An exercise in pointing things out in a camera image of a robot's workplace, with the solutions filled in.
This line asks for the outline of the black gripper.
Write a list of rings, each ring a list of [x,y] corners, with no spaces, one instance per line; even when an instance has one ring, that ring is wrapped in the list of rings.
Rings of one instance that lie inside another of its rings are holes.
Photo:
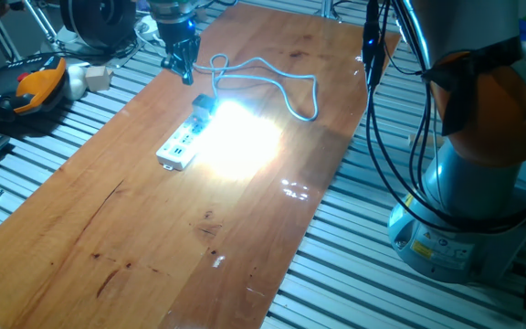
[[[172,24],[158,22],[157,27],[167,53],[162,59],[162,68],[179,76],[184,85],[193,85],[201,42],[194,20],[190,18]]]

